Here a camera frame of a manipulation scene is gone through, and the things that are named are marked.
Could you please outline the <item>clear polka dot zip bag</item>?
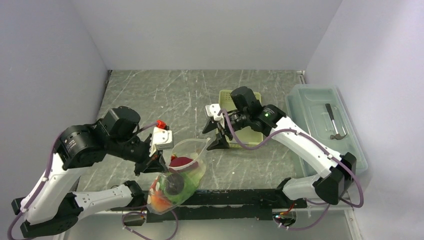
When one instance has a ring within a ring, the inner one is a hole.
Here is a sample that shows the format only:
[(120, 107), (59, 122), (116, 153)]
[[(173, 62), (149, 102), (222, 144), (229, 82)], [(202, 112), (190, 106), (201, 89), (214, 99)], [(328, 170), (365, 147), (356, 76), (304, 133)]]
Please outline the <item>clear polka dot zip bag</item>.
[(199, 188), (205, 175), (205, 156), (211, 139), (189, 138), (171, 150), (166, 172), (150, 185), (146, 199), (149, 212), (162, 215), (182, 205)]

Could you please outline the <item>dark red sweet potato toy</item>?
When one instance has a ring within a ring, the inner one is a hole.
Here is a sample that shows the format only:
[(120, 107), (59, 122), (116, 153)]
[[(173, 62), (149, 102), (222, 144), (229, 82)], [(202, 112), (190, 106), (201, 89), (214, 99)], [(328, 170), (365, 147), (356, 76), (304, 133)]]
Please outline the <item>dark red sweet potato toy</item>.
[(192, 165), (193, 162), (194, 160), (189, 157), (185, 157), (185, 156), (174, 157), (171, 159), (168, 167), (173, 170), (181, 170)]

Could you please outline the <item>orange peach toy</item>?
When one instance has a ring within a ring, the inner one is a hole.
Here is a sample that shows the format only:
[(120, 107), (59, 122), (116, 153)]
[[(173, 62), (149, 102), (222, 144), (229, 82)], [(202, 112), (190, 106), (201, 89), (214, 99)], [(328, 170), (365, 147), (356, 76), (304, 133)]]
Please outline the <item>orange peach toy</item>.
[(147, 205), (151, 211), (156, 213), (165, 213), (175, 207), (175, 203), (168, 198), (165, 190), (153, 188), (148, 191)]

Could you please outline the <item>green perforated plastic basket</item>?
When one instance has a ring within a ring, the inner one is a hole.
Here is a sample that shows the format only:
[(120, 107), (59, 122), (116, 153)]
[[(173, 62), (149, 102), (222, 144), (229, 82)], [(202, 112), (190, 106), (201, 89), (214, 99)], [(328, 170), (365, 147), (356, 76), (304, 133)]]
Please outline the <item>green perforated plastic basket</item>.
[[(236, 106), (231, 98), (231, 92), (232, 90), (222, 89), (219, 91), (218, 98), (220, 107), (226, 109), (229, 114), (231, 114), (231, 111), (236, 110)], [(239, 140), (249, 147), (254, 147), (264, 140), (262, 133), (253, 131), (249, 126), (237, 130), (235, 133)]]

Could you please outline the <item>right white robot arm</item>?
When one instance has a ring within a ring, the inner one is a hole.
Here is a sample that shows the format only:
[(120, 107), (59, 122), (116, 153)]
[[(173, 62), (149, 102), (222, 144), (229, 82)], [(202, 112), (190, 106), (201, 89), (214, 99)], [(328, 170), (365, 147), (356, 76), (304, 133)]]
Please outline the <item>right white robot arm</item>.
[[(300, 199), (321, 199), (330, 205), (342, 201), (357, 180), (357, 159), (352, 153), (342, 154), (319, 142), (277, 106), (262, 105), (246, 86), (233, 90), (230, 98), (235, 106), (231, 111), (218, 103), (205, 106), (208, 122), (202, 132), (217, 131), (207, 150), (229, 149), (231, 140), (245, 149), (255, 150), (269, 140), (275, 140), (305, 160), (316, 172), (312, 176), (283, 180), (275, 189), (275, 200), (280, 207), (287, 208)], [(244, 128), (261, 133), (265, 139), (256, 146), (247, 146), (236, 135)]]

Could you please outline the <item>green grapes toy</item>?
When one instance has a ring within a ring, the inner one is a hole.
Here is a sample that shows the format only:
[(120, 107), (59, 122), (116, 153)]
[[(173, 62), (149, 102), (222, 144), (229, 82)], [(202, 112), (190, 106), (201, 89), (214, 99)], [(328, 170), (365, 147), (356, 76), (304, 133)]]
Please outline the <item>green grapes toy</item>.
[(166, 177), (165, 192), (168, 195), (175, 196), (180, 194), (185, 187), (185, 179), (178, 173), (172, 173)]

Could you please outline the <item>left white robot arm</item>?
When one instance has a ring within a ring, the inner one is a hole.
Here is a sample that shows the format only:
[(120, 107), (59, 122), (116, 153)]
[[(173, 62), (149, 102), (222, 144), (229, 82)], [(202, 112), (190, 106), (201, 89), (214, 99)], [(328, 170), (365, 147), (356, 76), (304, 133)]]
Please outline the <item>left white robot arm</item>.
[(172, 131), (158, 120), (149, 124), (152, 133), (141, 140), (140, 119), (135, 110), (119, 106), (94, 123), (68, 127), (56, 138), (36, 186), (11, 204), (16, 220), (22, 220), (25, 240), (58, 235), (97, 212), (144, 206), (144, 191), (134, 180), (98, 192), (72, 191), (77, 180), (106, 155), (133, 162), (137, 176), (166, 170), (162, 153), (173, 147)]

